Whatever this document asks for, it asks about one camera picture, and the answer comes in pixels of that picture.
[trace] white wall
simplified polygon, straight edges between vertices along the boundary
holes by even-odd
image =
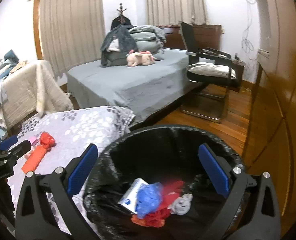
[[[123,9],[127,10],[123,13],[131,21],[132,25],[144,25],[146,22],[146,2],[145,0],[103,0],[103,11],[106,33],[110,31],[111,22],[119,16],[120,3]]]
[[[133,25],[146,24],[145,0],[103,0],[104,21],[106,32],[110,30],[112,20],[118,16],[116,11],[123,3],[127,10],[124,15]],[[241,50],[242,32],[247,26],[247,4],[245,0],[206,0],[210,24],[221,24],[225,33],[222,34],[221,50],[232,55],[238,53],[241,60],[247,56]],[[253,8],[253,25],[248,39],[255,48],[251,58],[256,58],[260,44],[258,7]],[[3,0],[0,4],[0,59],[13,49],[19,59],[30,61],[37,59],[33,36],[33,1]],[[254,82],[256,68],[250,69],[245,79]]]
[[[221,36],[221,50],[231,54],[238,53],[240,59],[249,63],[248,71],[244,74],[247,81],[254,82],[257,66],[256,62],[248,59],[241,49],[242,33],[247,27],[246,0],[206,0],[209,24],[220,24],[224,29]],[[254,52],[249,55],[255,59],[260,44],[260,28],[257,4],[252,5],[253,22],[249,31],[248,40],[254,46]]]

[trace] black office chair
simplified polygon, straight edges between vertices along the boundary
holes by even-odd
[[[194,89],[186,96],[181,110],[186,114],[205,118],[213,122],[220,122],[227,116],[230,87],[239,86],[237,73],[232,70],[233,63],[231,55],[211,48],[199,49],[194,37],[192,25],[181,22],[180,31],[187,49],[187,55],[189,56],[189,66],[187,66],[186,73],[187,77],[191,82],[201,83],[200,87]],[[203,74],[196,73],[194,69],[203,65],[202,61],[204,60],[202,59],[213,60],[215,65],[227,66],[227,71],[220,73],[221,76],[218,76],[218,73],[214,75],[213,72],[207,71],[205,67]],[[225,86],[225,94],[223,96],[218,96],[202,93],[201,91],[209,84]]]

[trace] white pillow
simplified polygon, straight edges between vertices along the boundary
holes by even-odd
[[[202,76],[228,78],[229,67],[224,65],[215,65],[207,62],[198,62],[188,67],[188,71]],[[236,79],[235,70],[231,69],[231,79]]]

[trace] pink stuffed animal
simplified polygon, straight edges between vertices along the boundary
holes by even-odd
[[[139,51],[139,53],[141,53],[141,54],[151,54],[150,51]]]
[[[149,52],[133,52],[133,49],[129,51],[127,57],[128,67],[135,67],[137,65],[148,66],[155,63],[155,57]]]

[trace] beige curtain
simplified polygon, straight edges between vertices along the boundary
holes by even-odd
[[[102,0],[40,0],[39,6],[43,59],[55,76],[101,57]]]
[[[149,25],[178,24],[179,21],[202,25],[207,22],[204,0],[147,0]]]

